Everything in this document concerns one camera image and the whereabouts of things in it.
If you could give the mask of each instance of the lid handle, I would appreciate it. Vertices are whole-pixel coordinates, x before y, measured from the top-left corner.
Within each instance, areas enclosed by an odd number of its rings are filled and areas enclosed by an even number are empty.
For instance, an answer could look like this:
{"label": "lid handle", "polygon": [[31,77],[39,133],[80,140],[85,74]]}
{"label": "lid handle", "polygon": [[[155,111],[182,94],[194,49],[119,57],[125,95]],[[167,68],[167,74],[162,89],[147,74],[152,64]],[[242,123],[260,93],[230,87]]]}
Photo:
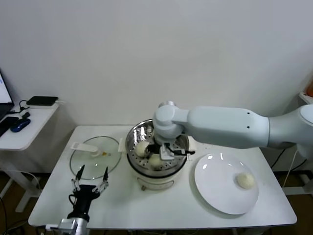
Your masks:
{"label": "lid handle", "polygon": [[99,149],[96,146],[84,143],[74,142],[71,146],[71,149],[90,152],[93,157],[97,157],[100,154]]}

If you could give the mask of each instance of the stainless steel steamer basket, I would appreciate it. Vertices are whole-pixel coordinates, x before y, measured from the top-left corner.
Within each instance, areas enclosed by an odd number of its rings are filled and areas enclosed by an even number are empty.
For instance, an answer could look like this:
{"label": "stainless steel steamer basket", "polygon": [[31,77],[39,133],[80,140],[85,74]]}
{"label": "stainless steel steamer basket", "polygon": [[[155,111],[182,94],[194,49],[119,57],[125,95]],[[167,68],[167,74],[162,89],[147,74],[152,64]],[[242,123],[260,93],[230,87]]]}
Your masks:
{"label": "stainless steel steamer basket", "polygon": [[[126,137],[127,159],[132,168],[139,174],[150,178],[165,178],[177,173],[186,163],[186,156],[175,157],[174,160],[163,161],[158,168],[153,168],[149,164],[149,159],[140,158],[135,154],[136,145],[141,141],[148,141],[150,144],[154,141],[154,127],[152,119],[140,122],[134,126]],[[173,148],[189,148],[189,141],[186,135],[177,138],[172,146]]]}

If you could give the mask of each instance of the glass lid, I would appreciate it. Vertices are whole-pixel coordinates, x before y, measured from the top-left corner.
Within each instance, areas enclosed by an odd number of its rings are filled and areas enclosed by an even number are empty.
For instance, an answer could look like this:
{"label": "glass lid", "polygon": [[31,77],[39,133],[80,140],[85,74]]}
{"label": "glass lid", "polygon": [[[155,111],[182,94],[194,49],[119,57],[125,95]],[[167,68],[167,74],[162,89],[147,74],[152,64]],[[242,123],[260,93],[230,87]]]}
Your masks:
{"label": "glass lid", "polygon": [[85,141],[83,147],[77,147],[69,161],[74,175],[85,165],[83,180],[94,180],[103,177],[106,168],[108,173],[114,170],[121,159],[118,152],[118,141],[108,136],[98,136]]}

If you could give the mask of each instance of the floor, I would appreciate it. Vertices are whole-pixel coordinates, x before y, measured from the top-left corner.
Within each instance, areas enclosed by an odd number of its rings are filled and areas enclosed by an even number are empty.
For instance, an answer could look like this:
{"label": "floor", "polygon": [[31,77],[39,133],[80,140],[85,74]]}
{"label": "floor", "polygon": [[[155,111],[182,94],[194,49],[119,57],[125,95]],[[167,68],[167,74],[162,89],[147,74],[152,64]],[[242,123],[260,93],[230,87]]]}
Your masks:
{"label": "floor", "polygon": [[[4,173],[0,173],[0,191],[5,186],[6,182],[9,180],[9,177]],[[43,187],[48,180],[48,176],[42,177],[40,180],[41,187]],[[284,180],[284,177],[279,177],[278,181]],[[290,176],[287,181],[287,186],[299,186],[301,184],[300,180],[296,176]],[[24,191],[17,185],[13,184],[6,195],[3,197],[7,212],[7,223],[9,228],[14,228],[21,223],[25,223],[22,226],[22,229],[16,231],[10,230],[9,235],[40,235],[41,232],[44,232],[42,229],[35,229],[34,227],[28,225],[27,219],[36,204],[37,199],[31,199],[25,208],[23,213],[16,213],[15,207],[17,206],[20,198],[22,197]],[[313,197],[310,195],[296,195],[288,196],[295,213],[298,217],[298,222],[294,225],[284,226],[284,227],[275,227],[266,231],[264,235],[312,235],[313,234]],[[2,235],[5,230],[5,219],[3,208],[0,205],[0,234]],[[244,230],[238,230],[238,234],[242,233]],[[136,231],[133,232],[133,235],[148,235],[148,234],[173,234],[173,235],[231,235],[231,230],[199,230],[199,231]],[[90,235],[127,235],[127,231],[91,231]]]}

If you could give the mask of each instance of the white plate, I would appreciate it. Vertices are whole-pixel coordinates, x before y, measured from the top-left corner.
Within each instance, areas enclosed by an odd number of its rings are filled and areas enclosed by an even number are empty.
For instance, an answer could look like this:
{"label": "white plate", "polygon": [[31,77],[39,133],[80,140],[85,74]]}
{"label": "white plate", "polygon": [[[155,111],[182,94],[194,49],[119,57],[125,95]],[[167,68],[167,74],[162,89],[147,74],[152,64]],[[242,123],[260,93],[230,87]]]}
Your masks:
{"label": "white plate", "polygon": [[243,214],[254,207],[259,196],[255,177],[256,184],[251,189],[237,184],[236,176],[243,172],[252,174],[231,153],[212,151],[198,161],[195,181],[201,196],[211,206],[227,214]]}

